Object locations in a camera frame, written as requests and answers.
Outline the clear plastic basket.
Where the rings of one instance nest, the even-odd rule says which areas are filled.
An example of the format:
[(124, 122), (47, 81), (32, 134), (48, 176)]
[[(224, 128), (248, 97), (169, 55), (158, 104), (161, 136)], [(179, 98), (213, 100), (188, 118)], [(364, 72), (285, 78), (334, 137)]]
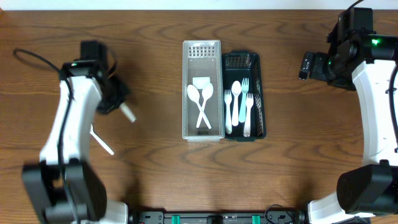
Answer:
[[(199, 109), (189, 99), (187, 86), (193, 77), (210, 77), (213, 95), (205, 110), (211, 129), (202, 120), (196, 128)], [(200, 104), (203, 103), (202, 89)], [(221, 42), (219, 40), (185, 40), (182, 58), (182, 138), (188, 142), (219, 141), (224, 138), (223, 79), (221, 72)]]

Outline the black plastic basket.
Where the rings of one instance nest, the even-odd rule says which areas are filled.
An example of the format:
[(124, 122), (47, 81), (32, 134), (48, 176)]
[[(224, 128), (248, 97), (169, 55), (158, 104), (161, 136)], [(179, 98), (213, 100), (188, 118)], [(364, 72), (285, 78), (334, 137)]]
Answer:
[[(230, 90), (235, 81), (242, 84), (243, 78), (249, 78), (249, 91), (254, 97), (254, 104), (251, 108), (251, 135), (243, 136), (244, 123), (232, 126), (232, 133), (226, 134), (225, 138), (236, 141), (255, 141), (263, 139), (266, 136), (266, 121), (264, 112), (264, 100), (262, 93), (261, 65), (258, 54), (248, 51), (234, 50), (228, 54), (222, 55), (222, 75), (223, 91)], [(234, 96), (231, 91), (231, 120), (233, 112)], [(238, 106), (241, 106), (242, 93), (238, 98)]]

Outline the white plastic fork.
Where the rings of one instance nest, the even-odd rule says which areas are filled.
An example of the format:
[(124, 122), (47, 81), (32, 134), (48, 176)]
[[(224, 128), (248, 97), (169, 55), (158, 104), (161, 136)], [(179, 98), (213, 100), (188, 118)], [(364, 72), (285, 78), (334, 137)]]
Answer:
[(246, 97), (246, 120), (244, 123), (243, 136), (249, 137), (251, 135), (251, 108), (254, 104), (254, 97), (252, 93), (248, 93)]
[(225, 132), (226, 134), (231, 134), (232, 133), (232, 120), (231, 120), (231, 102), (232, 102), (232, 96), (231, 96), (231, 91), (230, 90), (225, 90), (224, 91), (224, 103), (226, 105), (226, 115), (225, 115)]

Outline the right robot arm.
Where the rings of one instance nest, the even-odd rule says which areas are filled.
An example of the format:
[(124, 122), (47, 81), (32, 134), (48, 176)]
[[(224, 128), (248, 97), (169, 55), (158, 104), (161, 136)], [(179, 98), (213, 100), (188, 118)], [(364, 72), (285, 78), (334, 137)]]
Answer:
[(397, 214), (397, 37), (353, 30), (329, 34), (327, 54), (305, 54), (299, 77), (358, 94), (362, 166), (341, 174), (336, 191), (307, 205), (309, 223), (365, 222)]

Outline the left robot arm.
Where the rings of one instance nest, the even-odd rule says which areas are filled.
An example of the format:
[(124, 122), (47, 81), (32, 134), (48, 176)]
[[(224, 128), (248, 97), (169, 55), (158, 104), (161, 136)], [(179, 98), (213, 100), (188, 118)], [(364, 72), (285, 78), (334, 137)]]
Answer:
[(41, 223), (127, 223), (125, 203), (109, 200), (89, 165), (90, 131), (110, 84), (99, 60), (64, 63), (60, 101), (39, 162), (24, 164), (22, 181)]

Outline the white plastic spoon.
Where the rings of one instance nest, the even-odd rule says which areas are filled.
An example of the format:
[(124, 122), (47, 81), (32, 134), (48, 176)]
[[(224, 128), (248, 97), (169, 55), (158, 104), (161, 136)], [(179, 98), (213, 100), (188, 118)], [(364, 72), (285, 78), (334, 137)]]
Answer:
[(90, 126), (90, 134), (94, 137), (94, 139), (108, 152), (110, 155), (114, 155), (114, 151), (105, 143), (96, 133), (94, 130), (93, 124)]
[(134, 123), (136, 121), (136, 116), (126, 103), (121, 103), (119, 109), (131, 123)]
[(211, 124), (208, 120), (206, 113), (204, 112), (206, 101), (204, 101), (202, 105), (200, 104), (200, 102), (199, 102), (200, 94), (199, 94), (198, 89), (194, 85), (188, 85), (187, 86), (187, 94), (188, 94), (189, 99), (197, 104), (199, 112), (200, 112), (199, 118), (203, 119), (205, 121), (205, 124), (207, 125), (208, 129), (211, 129)]

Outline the translucent plastic spoon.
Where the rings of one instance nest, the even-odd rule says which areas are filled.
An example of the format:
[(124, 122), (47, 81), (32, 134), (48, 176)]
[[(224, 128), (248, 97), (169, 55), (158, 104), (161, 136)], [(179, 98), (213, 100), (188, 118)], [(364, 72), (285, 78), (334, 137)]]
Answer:
[[(207, 83), (205, 87), (202, 89), (202, 97), (203, 97), (203, 103), (202, 103), (202, 110), (205, 110), (206, 102), (209, 98), (212, 97), (213, 95), (213, 85), (211, 83)], [(200, 127), (201, 121), (203, 119), (203, 115), (200, 113), (197, 119), (197, 125), (196, 128)]]

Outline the teal plastic fork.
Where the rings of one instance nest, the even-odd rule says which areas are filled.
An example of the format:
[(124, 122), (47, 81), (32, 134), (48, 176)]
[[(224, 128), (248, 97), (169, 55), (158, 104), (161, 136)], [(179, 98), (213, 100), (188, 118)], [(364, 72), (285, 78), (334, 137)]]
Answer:
[(246, 120), (246, 95), (249, 91), (249, 78), (243, 78), (242, 84), (241, 84), (241, 93), (242, 93), (242, 99), (241, 99), (241, 106), (239, 109), (239, 122), (243, 123)]

